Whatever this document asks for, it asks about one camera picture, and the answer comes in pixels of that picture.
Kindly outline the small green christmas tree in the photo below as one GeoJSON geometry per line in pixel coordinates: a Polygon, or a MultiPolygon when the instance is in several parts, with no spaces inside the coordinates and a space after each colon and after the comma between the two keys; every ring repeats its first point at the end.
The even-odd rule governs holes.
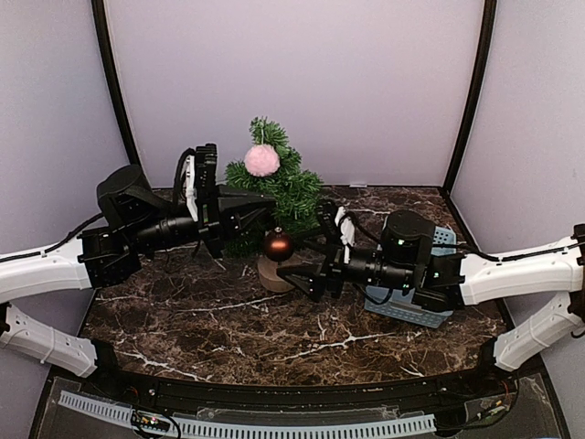
{"type": "Polygon", "coordinates": [[[254,145],[274,147],[280,157],[280,168],[268,177],[255,177],[247,171],[244,156],[227,164],[227,185],[273,196],[277,204],[266,229],[229,242],[227,254],[254,258],[261,286],[273,293],[286,293],[293,286],[276,275],[277,263],[261,254],[264,237],[275,227],[281,227],[291,236],[316,227],[315,208],[323,181],[315,172],[303,168],[300,153],[290,146],[289,137],[279,123],[266,116],[256,117],[250,122],[250,135],[250,148],[254,145]]]}

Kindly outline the pink pompom ornament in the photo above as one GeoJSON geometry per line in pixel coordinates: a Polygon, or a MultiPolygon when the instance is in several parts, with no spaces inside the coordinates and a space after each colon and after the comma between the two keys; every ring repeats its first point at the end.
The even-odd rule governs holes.
{"type": "Polygon", "coordinates": [[[268,177],[280,168],[280,157],[271,145],[254,145],[245,154],[244,165],[255,177],[268,177]]]}

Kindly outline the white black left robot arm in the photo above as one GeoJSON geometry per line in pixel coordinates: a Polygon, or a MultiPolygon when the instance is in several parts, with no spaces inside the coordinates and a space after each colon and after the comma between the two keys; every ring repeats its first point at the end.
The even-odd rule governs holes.
{"type": "Polygon", "coordinates": [[[210,166],[189,166],[175,177],[171,199],[157,196],[138,166],[124,166],[97,187],[100,213],[47,248],[1,259],[1,346],[41,363],[92,377],[110,399],[129,390],[113,346],[75,337],[25,314],[14,300],[61,290],[102,289],[124,283],[154,257],[188,243],[214,258],[276,205],[274,197],[229,188],[210,166]]]}

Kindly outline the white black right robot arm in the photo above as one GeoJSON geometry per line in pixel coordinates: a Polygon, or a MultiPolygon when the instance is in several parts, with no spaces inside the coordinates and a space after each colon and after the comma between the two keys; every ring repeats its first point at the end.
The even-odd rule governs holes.
{"type": "Polygon", "coordinates": [[[502,380],[502,370],[518,369],[528,359],[566,335],[584,334],[584,227],[540,247],[490,255],[464,244],[435,255],[436,226],[410,210],[387,216],[374,249],[354,246],[343,224],[352,213],[320,219],[324,255],[319,264],[285,266],[280,278],[319,301],[325,292],[339,294],[344,284],[373,285],[412,294],[415,305],[445,312],[508,296],[552,293],[553,298],[518,327],[482,346],[481,365],[466,378],[476,397],[488,395],[502,380]]]}

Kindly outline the light blue plastic basket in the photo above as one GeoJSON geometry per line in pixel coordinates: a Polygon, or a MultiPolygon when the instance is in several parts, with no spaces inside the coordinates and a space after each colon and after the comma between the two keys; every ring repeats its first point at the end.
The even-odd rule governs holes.
{"type": "MultiPolygon", "coordinates": [[[[434,244],[455,244],[456,233],[450,227],[437,226],[434,232],[434,244]]],[[[433,247],[431,254],[435,256],[455,253],[454,249],[433,247]]],[[[409,322],[423,327],[438,328],[445,320],[452,316],[453,311],[433,312],[423,309],[413,303],[414,290],[404,295],[400,290],[393,290],[390,294],[388,288],[368,285],[366,294],[374,302],[365,300],[365,309],[383,316],[409,322]]]]}

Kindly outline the dark red bauble ornament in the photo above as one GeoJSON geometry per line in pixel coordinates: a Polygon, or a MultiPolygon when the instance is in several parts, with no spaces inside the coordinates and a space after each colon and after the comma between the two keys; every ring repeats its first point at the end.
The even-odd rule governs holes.
{"type": "Polygon", "coordinates": [[[293,256],[293,239],[281,227],[275,227],[266,234],[262,249],[269,260],[284,262],[293,256]]]}

